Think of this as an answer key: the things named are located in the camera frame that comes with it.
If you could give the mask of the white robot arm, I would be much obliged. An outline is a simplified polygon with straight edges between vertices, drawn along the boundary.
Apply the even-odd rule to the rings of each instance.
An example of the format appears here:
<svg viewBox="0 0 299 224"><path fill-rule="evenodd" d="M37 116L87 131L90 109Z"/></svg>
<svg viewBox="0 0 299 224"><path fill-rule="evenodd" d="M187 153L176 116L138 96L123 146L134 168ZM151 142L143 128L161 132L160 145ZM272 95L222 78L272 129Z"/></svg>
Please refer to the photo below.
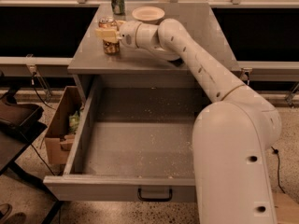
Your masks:
<svg viewBox="0 0 299 224"><path fill-rule="evenodd" d="M209 98L192 130L200 223L278 224L265 161L265 151L281 133L278 111L197 44L179 21L119 21L95 32L168 61L182 59Z"/></svg>

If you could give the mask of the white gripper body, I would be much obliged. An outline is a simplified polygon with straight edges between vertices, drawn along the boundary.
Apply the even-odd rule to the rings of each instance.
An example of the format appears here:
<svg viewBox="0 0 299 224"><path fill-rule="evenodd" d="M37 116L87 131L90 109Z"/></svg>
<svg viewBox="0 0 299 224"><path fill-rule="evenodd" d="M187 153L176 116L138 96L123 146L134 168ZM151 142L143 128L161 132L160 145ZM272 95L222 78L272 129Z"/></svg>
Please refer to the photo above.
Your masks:
<svg viewBox="0 0 299 224"><path fill-rule="evenodd" d="M127 21L120 27L120 36L122 44L131 49L136 49L136 35L141 21Z"/></svg>

